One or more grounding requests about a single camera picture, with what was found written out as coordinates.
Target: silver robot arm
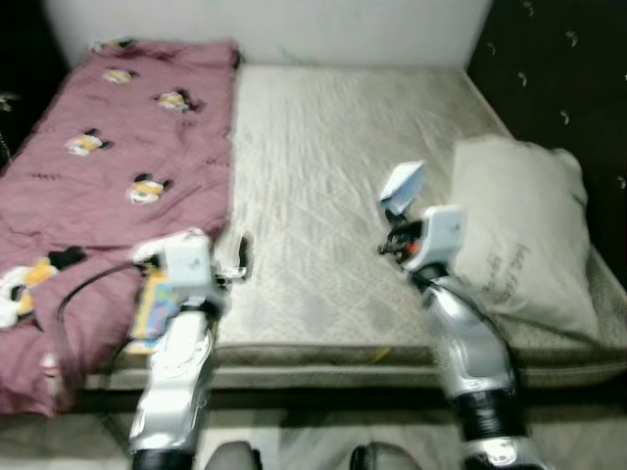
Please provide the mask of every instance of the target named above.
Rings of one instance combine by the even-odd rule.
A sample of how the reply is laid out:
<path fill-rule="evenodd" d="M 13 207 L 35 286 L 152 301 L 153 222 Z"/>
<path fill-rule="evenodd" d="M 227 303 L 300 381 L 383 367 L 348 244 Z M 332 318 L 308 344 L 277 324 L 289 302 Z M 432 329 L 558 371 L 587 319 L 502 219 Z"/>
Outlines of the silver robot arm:
<path fill-rule="evenodd" d="M 390 176 L 380 204 L 392 229 L 379 253 L 393 256 L 422 295 L 433 356 L 461 425 L 463 464 L 467 470 L 554 470 L 529 438 L 505 338 L 449 272 L 462 245 L 463 209 L 431 207 L 416 221 L 405 216 L 423 179 L 423 163 L 401 164 Z"/>
<path fill-rule="evenodd" d="M 180 299 L 179 313 L 148 360 L 148 384 L 130 431 L 135 470 L 192 468 L 225 288 L 248 275 L 246 243 L 243 239 L 237 268 L 219 269 L 211 239 L 196 229 L 143 244 L 133 255 L 136 263 L 150 259 L 164 268 Z"/>

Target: cartoon character print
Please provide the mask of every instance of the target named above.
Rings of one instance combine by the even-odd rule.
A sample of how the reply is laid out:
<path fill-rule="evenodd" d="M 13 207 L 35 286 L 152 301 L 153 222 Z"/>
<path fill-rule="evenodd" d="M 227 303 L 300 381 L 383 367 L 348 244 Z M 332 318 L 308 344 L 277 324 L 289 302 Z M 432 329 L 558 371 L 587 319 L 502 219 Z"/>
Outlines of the cartoon character print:
<path fill-rule="evenodd" d="M 171 185 L 171 179 L 166 179 L 160 183 L 154 180 L 152 174 L 140 173 L 135 176 L 133 184 L 126 191 L 126 197 L 132 204 L 156 203 Z"/>
<path fill-rule="evenodd" d="M 0 328 L 9 328 L 34 312 L 30 289 L 85 259 L 81 247 L 50 252 L 33 266 L 16 266 L 0 277 Z"/>
<path fill-rule="evenodd" d="M 202 103 L 192 101 L 187 90 L 183 88 L 175 88 L 169 93 L 153 96 L 153 100 L 162 108 L 178 113 L 188 111 L 198 113 L 202 108 Z"/>
<path fill-rule="evenodd" d="M 102 77 L 115 85 L 126 85 L 138 75 L 139 73 L 133 70 L 116 69 L 111 67 L 104 71 Z"/>
<path fill-rule="evenodd" d="M 73 155 L 80 157 L 87 157 L 94 150 L 105 149 L 113 146 L 113 142 L 108 140 L 102 140 L 98 135 L 100 131 L 98 129 L 88 129 L 82 134 L 77 135 L 73 139 L 70 139 L 66 143 L 66 148 Z"/>

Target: pillowcase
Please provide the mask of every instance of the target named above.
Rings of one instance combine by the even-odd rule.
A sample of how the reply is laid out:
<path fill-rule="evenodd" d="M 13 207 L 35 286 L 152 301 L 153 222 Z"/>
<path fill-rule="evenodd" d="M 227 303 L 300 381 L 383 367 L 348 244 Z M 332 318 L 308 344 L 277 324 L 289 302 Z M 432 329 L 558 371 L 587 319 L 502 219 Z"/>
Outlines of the pillowcase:
<path fill-rule="evenodd" d="M 494 313 L 596 339 L 587 201 L 566 151 L 496 136 L 459 142 L 451 202 L 466 207 L 467 224 L 456 274 Z"/>

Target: dark wall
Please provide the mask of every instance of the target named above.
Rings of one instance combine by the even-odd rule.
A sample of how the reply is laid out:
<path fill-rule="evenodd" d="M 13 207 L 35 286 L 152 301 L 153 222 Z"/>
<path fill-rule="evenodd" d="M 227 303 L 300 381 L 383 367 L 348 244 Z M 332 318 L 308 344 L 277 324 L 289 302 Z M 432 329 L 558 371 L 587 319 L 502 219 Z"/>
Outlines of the dark wall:
<path fill-rule="evenodd" d="M 0 3 L 0 167 L 41 117 L 67 66 L 39 0 Z"/>
<path fill-rule="evenodd" d="M 627 0 L 495 0 L 468 74 L 516 138 L 577 158 L 592 241 L 625 286 Z"/>

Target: pillow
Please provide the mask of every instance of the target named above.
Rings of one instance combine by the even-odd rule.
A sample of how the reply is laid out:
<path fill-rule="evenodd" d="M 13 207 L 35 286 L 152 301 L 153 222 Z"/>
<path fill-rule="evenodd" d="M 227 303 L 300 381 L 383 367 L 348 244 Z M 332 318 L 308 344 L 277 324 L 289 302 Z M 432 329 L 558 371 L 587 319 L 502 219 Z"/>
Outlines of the pillow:
<path fill-rule="evenodd" d="M 467 208 L 455 262 L 494 313 L 596 339 L 581 168 L 563 150 L 504 137 L 459 142 L 453 204 Z"/>

